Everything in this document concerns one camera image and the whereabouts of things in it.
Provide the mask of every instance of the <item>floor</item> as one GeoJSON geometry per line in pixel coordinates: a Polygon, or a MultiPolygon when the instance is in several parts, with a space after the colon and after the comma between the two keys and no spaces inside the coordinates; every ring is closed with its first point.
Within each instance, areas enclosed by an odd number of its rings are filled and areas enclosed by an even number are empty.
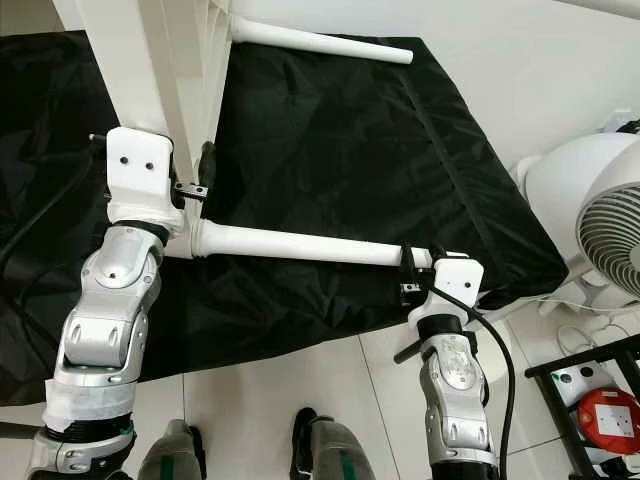
{"type": "MultiPolygon", "coordinates": [[[[558,309],[543,319],[535,305],[497,322],[510,341],[516,366],[516,408],[509,442],[512,478],[566,479],[571,466],[558,431],[535,383],[524,378],[529,365],[561,356],[555,330],[574,323],[595,331],[603,317],[578,318],[558,309]]],[[[640,333],[633,314],[616,318],[631,334],[640,333]]],[[[598,343],[620,338],[615,328],[594,334],[598,343]]],[[[479,334],[480,362],[491,379],[487,416],[499,444],[506,381],[496,368],[497,352],[479,334]]],[[[567,343],[580,339],[567,338],[567,343]]],[[[290,460],[290,430],[297,410],[310,405],[346,424],[360,439],[379,479],[430,477],[423,417],[425,401],[418,384],[417,358],[401,366],[392,357],[408,342],[405,325],[326,342],[292,354],[231,367],[177,375],[141,384],[134,409],[139,437],[125,464],[133,475],[171,418],[200,427],[209,478],[285,479],[290,460]]],[[[5,407],[0,420],[40,423],[43,406],[5,407]]],[[[0,440],[3,478],[21,478],[30,442],[0,440]]]]}

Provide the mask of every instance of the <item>white tube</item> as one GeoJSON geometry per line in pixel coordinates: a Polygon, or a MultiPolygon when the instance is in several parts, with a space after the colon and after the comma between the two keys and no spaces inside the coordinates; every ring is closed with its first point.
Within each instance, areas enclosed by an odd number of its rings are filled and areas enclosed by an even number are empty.
{"type": "Polygon", "coordinates": [[[276,27],[266,23],[252,22],[237,15],[233,15],[231,18],[231,33],[234,42],[259,43],[272,47],[332,53],[345,57],[369,58],[393,63],[411,63],[413,60],[411,50],[383,47],[291,28],[276,27]]]}
{"type": "MultiPolygon", "coordinates": [[[[431,267],[429,250],[411,250],[416,268],[431,267]]],[[[193,255],[206,257],[216,253],[369,265],[400,264],[397,245],[233,227],[200,220],[193,232],[193,255]]]]}

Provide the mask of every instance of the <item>white wall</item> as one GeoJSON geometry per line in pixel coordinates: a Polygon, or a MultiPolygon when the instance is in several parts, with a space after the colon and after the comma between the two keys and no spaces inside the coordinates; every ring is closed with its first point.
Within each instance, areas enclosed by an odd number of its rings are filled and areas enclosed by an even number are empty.
{"type": "Polygon", "coordinates": [[[503,163],[640,112],[640,21],[552,0],[234,0],[251,20],[325,33],[419,36],[503,163]]]}

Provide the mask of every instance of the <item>black fabric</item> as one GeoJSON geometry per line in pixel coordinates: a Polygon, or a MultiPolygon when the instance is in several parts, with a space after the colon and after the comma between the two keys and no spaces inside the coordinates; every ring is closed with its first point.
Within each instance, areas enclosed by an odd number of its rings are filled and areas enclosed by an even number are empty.
{"type": "MultiPolygon", "coordinates": [[[[482,307],[549,292],[566,267],[444,70],[234,45],[205,213],[220,223],[467,252],[482,307]]],[[[0,247],[117,118],[82,33],[0,39],[0,247]]],[[[104,163],[11,257],[3,294],[56,338],[107,225],[104,163]]],[[[279,355],[404,321],[389,268],[166,259],[143,378],[279,355]]],[[[43,398],[51,352],[0,303],[0,403],[43,398]]]]}

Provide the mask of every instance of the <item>fan grille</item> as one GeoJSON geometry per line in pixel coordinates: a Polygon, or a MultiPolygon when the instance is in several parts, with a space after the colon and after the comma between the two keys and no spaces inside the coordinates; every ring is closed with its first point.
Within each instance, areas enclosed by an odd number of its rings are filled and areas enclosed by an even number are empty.
{"type": "Polygon", "coordinates": [[[640,272],[632,263],[640,245],[640,186],[604,193],[587,204],[578,222],[578,241],[594,267],[640,297],[640,272]]]}

